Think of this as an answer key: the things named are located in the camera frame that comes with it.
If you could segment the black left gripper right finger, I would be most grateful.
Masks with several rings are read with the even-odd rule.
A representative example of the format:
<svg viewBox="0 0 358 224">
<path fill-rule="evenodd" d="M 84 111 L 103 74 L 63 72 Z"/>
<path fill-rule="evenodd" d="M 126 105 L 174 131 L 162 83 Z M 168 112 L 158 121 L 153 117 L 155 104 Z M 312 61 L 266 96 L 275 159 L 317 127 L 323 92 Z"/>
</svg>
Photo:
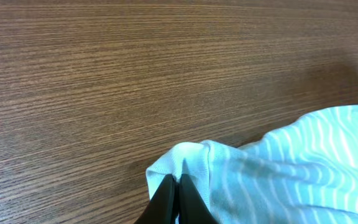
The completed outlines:
<svg viewBox="0 0 358 224">
<path fill-rule="evenodd" d="M 188 174 L 180 178 L 178 196 L 179 224 L 218 224 Z"/>
</svg>

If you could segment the light blue striped shorts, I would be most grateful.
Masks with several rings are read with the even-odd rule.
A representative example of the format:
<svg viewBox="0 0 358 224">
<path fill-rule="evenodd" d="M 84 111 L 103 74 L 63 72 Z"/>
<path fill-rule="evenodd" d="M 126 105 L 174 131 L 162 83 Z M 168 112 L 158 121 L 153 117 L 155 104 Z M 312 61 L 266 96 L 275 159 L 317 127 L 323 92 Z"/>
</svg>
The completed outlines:
<svg viewBox="0 0 358 224">
<path fill-rule="evenodd" d="M 219 223 L 358 223 L 358 105 L 308 113 L 241 147 L 177 144 L 147 168 L 149 194 L 188 174 Z"/>
</svg>

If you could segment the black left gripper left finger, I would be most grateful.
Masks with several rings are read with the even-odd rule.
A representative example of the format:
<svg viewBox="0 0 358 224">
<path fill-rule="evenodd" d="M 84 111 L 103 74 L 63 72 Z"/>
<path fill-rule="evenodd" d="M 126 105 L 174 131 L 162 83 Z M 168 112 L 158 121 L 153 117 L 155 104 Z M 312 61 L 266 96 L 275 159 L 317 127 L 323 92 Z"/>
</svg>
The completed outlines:
<svg viewBox="0 0 358 224">
<path fill-rule="evenodd" d="M 174 224 L 177 218 L 177 183 L 166 175 L 135 224 Z"/>
</svg>

